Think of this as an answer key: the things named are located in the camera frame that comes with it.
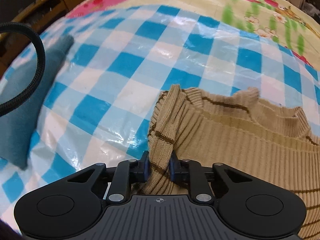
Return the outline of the tan striped knit sweater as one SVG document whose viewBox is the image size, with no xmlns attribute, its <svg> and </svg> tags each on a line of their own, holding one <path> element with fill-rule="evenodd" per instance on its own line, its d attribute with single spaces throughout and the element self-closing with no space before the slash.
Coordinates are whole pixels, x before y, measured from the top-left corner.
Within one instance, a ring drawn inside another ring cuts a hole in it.
<svg viewBox="0 0 320 240">
<path fill-rule="evenodd" d="M 319 239 L 319 137 L 301 107 L 274 105 L 256 88 L 222 96 L 172 85 L 159 94 L 148 146 L 151 174 L 139 193 L 185 193 L 170 180 L 173 153 L 203 166 L 224 163 L 302 198 L 299 236 Z"/>
</svg>

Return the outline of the floral yellow pink quilt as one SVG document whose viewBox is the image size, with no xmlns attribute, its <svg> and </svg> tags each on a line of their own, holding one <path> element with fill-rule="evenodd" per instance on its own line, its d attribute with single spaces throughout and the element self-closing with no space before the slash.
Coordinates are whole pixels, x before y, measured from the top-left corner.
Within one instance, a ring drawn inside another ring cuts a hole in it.
<svg viewBox="0 0 320 240">
<path fill-rule="evenodd" d="M 291 49 L 304 62 L 319 64 L 319 24 L 286 0 L 85 0 L 68 16 L 111 8 L 162 4 L 191 11 Z"/>
</svg>

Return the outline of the wooden desk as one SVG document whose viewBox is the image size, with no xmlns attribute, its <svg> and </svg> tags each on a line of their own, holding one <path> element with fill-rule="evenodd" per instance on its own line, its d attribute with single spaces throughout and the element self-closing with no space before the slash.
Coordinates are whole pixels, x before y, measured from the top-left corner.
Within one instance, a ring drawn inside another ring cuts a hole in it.
<svg viewBox="0 0 320 240">
<path fill-rule="evenodd" d="M 6 16 L 13 1 L 1 0 L 1 22 L 19 22 L 28 25 L 41 34 L 59 18 L 65 16 L 84 0 L 36 0 L 16 16 Z M 30 43 L 30 40 L 18 33 L 1 35 L 1 67 L 8 67 L 12 61 Z"/>
</svg>

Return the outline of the blue checkered bed sheet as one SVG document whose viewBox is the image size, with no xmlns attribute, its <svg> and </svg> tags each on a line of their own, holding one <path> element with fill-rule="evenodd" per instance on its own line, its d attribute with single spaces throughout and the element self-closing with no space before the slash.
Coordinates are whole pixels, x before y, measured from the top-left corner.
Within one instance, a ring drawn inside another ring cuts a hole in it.
<svg viewBox="0 0 320 240">
<path fill-rule="evenodd" d="M 256 87 L 276 104 L 302 106 L 319 134 L 319 72 L 277 44 L 271 32 L 246 32 L 165 5 L 61 18 L 41 34 L 74 44 L 33 133 L 28 168 L 1 161 L 1 219 L 25 193 L 93 163 L 116 165 L 147 148 L 151 114 L 173 84 L 232 95 Z"/>
</svg>

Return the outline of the teal folded cloth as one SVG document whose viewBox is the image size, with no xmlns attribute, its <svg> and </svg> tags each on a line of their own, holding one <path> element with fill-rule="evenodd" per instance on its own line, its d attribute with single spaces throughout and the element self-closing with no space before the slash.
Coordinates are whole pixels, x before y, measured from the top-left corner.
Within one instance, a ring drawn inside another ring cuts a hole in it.
<svg viewBox="0 0 320 240">
<path fill-rule="evenodd" d="M 1 158 L 22 170 L 27 168 L 31 136 L 44 99 L 73 43 L 73 36 L 65 35 L 46 49 L 46 65 L 39 86 L 22 105 L 1 117 Z M 29 85 L 36 66 L 37 60 L 33 59 L 13 71 L 1 92 L 1 103 L 15 97 Z"/>
</svg>

